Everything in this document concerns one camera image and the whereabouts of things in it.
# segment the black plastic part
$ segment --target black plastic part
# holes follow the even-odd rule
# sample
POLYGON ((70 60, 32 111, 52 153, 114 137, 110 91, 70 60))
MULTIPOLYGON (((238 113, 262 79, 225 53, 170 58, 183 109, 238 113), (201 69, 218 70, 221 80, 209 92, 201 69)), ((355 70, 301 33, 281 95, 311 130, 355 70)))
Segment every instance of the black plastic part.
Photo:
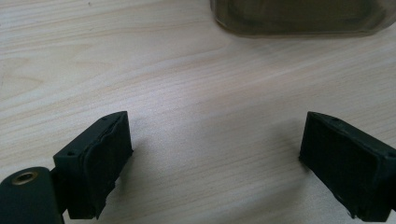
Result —
POLYGON ((7 177, 0 185, 0 223, 63 224, 50 170, 32 167, 7 177))
POLYGON ((70 218, 99 217, 122 167, 132 156, 127 112, 97 120, 53 157, 66 180, 70 218))
POLYGON ((63 214, 67 209, 68 195, 67 195, 67 180, 58 174, 56 168, 50 171, 52 178, 52 184, 55 190, 56 202, 58 204, 58 210, 60 214, 63 214))
POLYGON ((396 150, 346 122, 309 112, 300 159, 352 217, 385 222, 395 208, 396 150))

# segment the translucent plastic container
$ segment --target translucent plastic container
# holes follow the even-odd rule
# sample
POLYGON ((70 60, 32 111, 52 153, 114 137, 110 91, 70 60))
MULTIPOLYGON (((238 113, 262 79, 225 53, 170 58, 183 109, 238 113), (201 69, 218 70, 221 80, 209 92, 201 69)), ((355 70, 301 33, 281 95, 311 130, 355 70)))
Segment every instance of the translucent plastic container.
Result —
POLYGON ((396 21, 396 0, 211 0, 211 7, 241 35, 373 34, 396 21))

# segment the light wood grain surface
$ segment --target light wood grain surface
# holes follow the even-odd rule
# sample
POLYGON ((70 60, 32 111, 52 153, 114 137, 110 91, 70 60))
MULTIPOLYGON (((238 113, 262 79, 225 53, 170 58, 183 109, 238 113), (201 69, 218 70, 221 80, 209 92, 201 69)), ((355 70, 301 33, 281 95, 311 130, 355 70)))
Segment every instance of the light wood grain surface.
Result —
POLYGON ((208 0, 3 0, 0 83, 0 179, 129 113, 103 214, 66 223, 361 223, 298 161, 306 112, 396 147, 396 26, 245 38, 208 0))

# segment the metal grommet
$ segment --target metal grommet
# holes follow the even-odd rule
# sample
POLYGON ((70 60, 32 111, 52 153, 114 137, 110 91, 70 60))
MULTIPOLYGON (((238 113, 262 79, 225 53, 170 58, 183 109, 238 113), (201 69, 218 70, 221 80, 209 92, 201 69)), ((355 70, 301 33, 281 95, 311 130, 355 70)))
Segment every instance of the metal grommet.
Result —
POLYGON ((14 177, 11 181, 13 185, 24 185, 29 183, 30 181, 34 180, 38 176, 37 172, 24 172, 16 177, 14 177))

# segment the wooden table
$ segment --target wooden table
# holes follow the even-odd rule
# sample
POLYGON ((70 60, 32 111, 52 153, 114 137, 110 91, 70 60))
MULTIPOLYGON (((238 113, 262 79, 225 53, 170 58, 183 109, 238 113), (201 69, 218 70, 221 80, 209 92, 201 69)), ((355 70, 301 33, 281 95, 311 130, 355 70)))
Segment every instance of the wooden table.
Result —
POLYGON ((5 0, 0 82, 0 179, 129 113, 100 219, 66 223, 360 223, 298 161, 306 112, 396 147, 396 26, 245 38, 207 0, 5 0))

